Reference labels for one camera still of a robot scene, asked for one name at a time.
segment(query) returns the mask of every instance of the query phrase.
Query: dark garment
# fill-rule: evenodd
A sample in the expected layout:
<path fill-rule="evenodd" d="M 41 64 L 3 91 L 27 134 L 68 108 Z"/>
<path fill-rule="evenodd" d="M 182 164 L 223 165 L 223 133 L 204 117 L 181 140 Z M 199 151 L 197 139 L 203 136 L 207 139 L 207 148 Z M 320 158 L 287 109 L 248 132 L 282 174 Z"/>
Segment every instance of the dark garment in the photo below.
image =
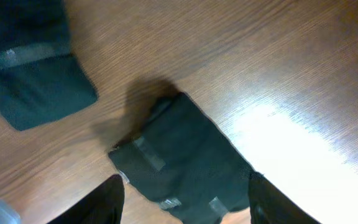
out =
<path fill-rule="evenodd" d="M 252 172 L 249 179 L 252 224 L 318 224 L 260 173 Z"/>
<path fill-rule="evenodd" d="M 49 224 L 119 224 L 123 206 L 122 179 L 113 175 Z"/>
<path fill-rule="evenodd" d="M 250 165 L 188 98 L 161 98 L 141 137 L 109 157 L 149 200 L 183 223 L 220 223 L 249 206 Z"/>
<path fill-rule="evenodd" d="M 97 100 L 69 40 L 61 0 L 0 0 L 0 113 L 17 130 Z"/>

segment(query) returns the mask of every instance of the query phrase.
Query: black fabric piece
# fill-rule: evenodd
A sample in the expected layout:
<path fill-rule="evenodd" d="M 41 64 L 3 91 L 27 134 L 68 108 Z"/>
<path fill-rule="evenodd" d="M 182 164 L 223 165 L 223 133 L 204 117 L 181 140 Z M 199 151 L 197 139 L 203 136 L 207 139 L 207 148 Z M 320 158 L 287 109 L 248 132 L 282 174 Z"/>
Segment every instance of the black fabric piece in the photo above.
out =
<path fill-rule="evenodd" d="M 123 206 L 122 179 L 113 175 L 49 224 L 120 224 Z"/>
<path fill-rule="evenodd" d="M 249 179 L 252 224 L 318 224 L 262 174 L 251 172 Z"/>
<path fill-rule="evenodd" d="M 224 214 L 209 204 L 216 197 L 230 212 L 249 206 L 252 168 L 186 94 L 157 100 L 151 112 L 142 138 L 164 161 L 160 170 L 134 142 L 109 153 L 140 193 L 157 203 L 177 198 L 181 205 L 166 211 L 183 223 L 220 223 Z"/>
<path fill-rule="evenodd" d="M 0 55 L 37 43 L 66 49 L 69 40 L 60 0 L 0 0 Z M 56 121 L 97 100 L 76 58 L 57 55 L 0 69 L 0 113 L 17 130 Z"/>

